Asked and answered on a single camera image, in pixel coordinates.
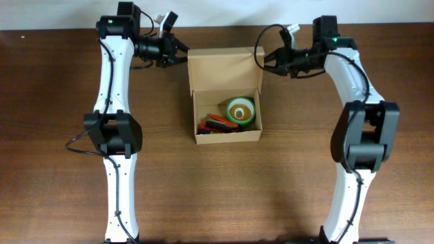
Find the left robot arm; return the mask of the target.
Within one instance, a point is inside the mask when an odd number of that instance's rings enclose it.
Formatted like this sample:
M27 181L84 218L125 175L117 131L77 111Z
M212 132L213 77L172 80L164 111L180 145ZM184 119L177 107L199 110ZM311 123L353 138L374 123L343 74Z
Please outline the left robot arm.
M168 12L157 16L156 33L140 32L142 10L132 2L119 2L114 16L102 16L96 23L102 66L94 110L83 123L96 154L103 158L108 188L108 221L105 243L139 243L134 205L134 174L142 148L142 128L129 106L132 60L161 68L186 62L178 52L188 47L175 38L173 25L178 16Z

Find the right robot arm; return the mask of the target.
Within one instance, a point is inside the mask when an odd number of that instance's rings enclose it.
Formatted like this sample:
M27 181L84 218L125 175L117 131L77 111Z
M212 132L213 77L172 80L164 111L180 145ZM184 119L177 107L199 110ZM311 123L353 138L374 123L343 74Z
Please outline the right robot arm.
M311 243L360 243L359 221L370 184L390 157L400 110L375 90L361 64L351 37L338 32L336 16L313 21L313 44L297 49L297 24L280 25L283 47L257 66L279 76L307 79L328 74L343 110L330 140L336 163L332 206L319 235Z

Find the brown cardboard box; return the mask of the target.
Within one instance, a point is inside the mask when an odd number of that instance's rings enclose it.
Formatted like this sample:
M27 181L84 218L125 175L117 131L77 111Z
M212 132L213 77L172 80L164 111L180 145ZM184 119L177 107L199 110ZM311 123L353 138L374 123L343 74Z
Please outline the brown cardboard box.
M193 99L194 134L197 144L258 141L262 133L260 93L263 71L262 47L190 49L188 51L189 86ZM211 115L228 118L234 105L249 107L252 119L232 133L205 132Z

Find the small yellow tape roll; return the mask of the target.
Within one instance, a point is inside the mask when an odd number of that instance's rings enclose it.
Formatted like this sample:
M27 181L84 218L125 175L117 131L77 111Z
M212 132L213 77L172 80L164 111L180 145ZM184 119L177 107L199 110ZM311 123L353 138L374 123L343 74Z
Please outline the small yellow tape roll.
M234 120L240 122L248 121L252 117L252 111L250 108L243 104L236 104L232 106L229 114Z

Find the orange utility knife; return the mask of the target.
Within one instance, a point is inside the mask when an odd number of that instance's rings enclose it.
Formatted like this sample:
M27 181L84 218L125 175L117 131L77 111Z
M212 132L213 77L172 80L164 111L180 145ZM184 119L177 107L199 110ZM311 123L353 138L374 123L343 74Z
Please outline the orange utility knife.
M208 127L205 123L199 124L197 126L197 134L215 134L220 133L218 129Z

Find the green tape roll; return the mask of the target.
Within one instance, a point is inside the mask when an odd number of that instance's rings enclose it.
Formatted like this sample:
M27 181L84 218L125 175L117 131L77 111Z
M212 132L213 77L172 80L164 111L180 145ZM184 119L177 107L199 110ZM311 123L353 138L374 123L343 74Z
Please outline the green tape roll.
M256 106L250 98L235 97L226 106L226 117L241 127L250 126L256 117Z

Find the black and orange stapler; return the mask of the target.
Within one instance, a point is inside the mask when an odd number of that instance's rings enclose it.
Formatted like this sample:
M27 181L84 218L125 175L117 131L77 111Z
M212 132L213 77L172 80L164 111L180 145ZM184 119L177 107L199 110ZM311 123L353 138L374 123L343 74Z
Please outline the black and orange stapler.
M239 125L217 115L210 115L206 120L207 127L223 131L224 133L232 133L239 131Z

